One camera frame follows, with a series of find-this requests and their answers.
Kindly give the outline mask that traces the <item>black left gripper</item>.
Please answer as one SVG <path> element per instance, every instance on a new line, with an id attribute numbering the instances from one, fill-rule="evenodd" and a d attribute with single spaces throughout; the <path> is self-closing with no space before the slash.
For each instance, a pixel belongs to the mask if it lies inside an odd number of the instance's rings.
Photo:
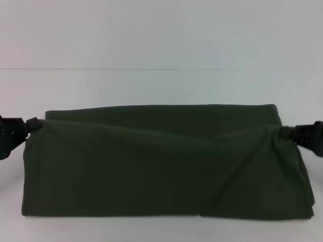
<path id="1" fill-rule="evenodd" d="M 23 121 L 22 118 L 3 118 L 1 116 L 1 160 L 26 141 L 28 132 L 41 129 L 42 124 L 36 117 Z"/>

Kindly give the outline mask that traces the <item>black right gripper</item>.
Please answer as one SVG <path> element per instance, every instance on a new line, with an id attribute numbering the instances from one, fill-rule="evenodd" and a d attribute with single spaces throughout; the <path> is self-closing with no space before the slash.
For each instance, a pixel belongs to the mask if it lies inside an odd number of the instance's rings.
<path id="1" fill-rule="evenodd" d="M 316 121 L 312 125 L 282 126 L 278 136 L 282 139 L 293 139 L 305 149 L 311 150 L 316 156 L 322 157 L 322 122 Z"/>

